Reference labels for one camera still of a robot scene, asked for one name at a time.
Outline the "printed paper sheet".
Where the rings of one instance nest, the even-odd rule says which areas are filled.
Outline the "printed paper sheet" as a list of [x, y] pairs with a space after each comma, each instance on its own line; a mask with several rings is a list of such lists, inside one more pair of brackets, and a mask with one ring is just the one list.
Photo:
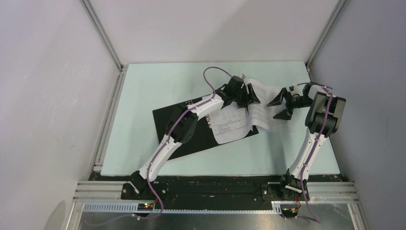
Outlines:
[[267, 86], [255, 79], [248, 79], [247, 82], [253, 85], [255, 93], [261, 101], [260, 104], [251, 104], [248, 106], [250, 122], [252, 125], [261, 127], [270, 132], [266, 104], [270, 101], [270, 94], [272, 92], [278, 92], [281, 87]]
[[245, 138], [253, 125], [246, 108], [238, 108], [236, 103], [209, 114], [210, 125], [217, 144], [225, 144]]

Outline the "red folder with black inside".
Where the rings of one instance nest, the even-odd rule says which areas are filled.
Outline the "red folder with black inside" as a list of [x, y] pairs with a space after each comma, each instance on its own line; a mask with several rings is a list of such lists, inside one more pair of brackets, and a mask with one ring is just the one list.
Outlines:
[[[152, 111], [155, 128], [157, 132], [158, 142], [161, 142], [166, 132], [168, 121], [174, 110], [180, 105], [179, 103], [169, 105]], [[198, 121], [195, 132], [192, 138], [185, 144], [182, 144], [169, 157], [170, 160], [194, 154], [203, 150], [208, 150], [219, 146], [214, 138], [211, 126], [209, 125], [209, 117], [202, 118]]]

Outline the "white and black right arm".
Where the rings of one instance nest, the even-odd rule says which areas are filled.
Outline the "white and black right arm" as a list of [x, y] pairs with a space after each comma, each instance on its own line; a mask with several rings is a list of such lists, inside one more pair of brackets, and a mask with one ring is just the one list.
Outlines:
[[346, 99], [332, 93], [332, 88], [316, 82], [303, 83], [302, 94], [296, 85], [282, 88], [268, 107], [284, 105], [284, 109], [273, 119], [291, 120], [295, 109], [308, 108], [304, 125], [306, 136], [301, 149], [282, 176], [278, 194], [284, 200], [301, 195], [306, 190], [309, 171], [323, 143], [336, 133], [342, 120]]

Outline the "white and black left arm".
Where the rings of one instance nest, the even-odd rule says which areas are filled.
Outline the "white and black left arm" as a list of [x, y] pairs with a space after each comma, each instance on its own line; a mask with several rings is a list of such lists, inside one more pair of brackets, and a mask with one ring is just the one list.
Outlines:
[[251, 83], [246, 84], [241, 77], [232, 76], [227, 84], [213, 89], [213, 92], [201, 101], [178, 105], [167, 122], [166, 132], [157, 150], [139, 170], [131, 174], [129, 184], [133, 188], [133, 194], [139, 199], [148, 198], [152, 182], [157, 178], [160, 169], [182, 144], [193, 137], [198, 121], [233, 102], [237, 103], [238, 108], [248, 109], [250, 104], [259, 104], [260, 99]]

